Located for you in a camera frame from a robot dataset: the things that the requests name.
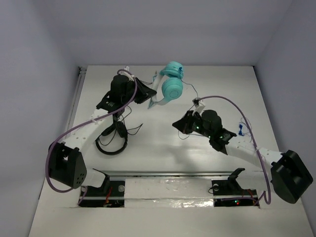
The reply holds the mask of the teal cat ear headphones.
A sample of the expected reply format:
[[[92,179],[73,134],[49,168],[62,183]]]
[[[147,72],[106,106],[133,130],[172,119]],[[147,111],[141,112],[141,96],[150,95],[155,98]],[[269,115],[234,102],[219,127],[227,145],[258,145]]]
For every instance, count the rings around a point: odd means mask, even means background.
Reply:
[[[184,77],[182,64],[171,61],[159,73],[153,76],[153,90],[158,90],[158,86],[163,77],[167,77],[167,79],[161,85],[163,98],[161,100],[158,100],[157,95],[152,96],[148,104],[148,109],[151,109],[156,105],[164,106],[170,101],[180,98],[180,96],[182,95],[182,79]]]

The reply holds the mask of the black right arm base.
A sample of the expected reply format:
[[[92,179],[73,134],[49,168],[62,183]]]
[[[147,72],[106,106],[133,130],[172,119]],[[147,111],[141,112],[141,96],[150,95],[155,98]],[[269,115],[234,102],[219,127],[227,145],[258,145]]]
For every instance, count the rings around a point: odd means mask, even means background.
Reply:
[[[245,168],[237,168],[227,178],[212,180],[208,192],[213,195],[215,207],[257,206],[258,195],[255,189],[243,189],[237,177]]]

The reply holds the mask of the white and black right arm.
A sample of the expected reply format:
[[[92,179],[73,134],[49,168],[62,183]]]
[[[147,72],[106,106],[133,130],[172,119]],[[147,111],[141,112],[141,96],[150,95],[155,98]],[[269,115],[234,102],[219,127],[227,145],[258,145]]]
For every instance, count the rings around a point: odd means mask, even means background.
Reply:
[[[198,133],[208,138],[214,150],[261,168],[269,186],[287,203],[295,204],[314,181],[296,152],[271,151],[258,147],[254,141],[245,141],[225,129],[221,118],[213,110],[205,110],[201,114],[187,111],[172,126],[183,134]]]

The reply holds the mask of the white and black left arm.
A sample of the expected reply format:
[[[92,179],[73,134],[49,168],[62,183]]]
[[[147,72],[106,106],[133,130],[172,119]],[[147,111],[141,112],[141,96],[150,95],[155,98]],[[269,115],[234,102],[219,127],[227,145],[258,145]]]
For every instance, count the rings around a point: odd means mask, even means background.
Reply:
[[[90,146],[123,113],[125,107],[132,102],[142,104],[156,93],[138,78],[114,76],[110,90],[96,105],[90,118],[60,135],[50,145],[45,175],[51,189],[62,192],[53,186],[53,180],[66,185],[69,191],[82,186],[87,177],[84,156]]]

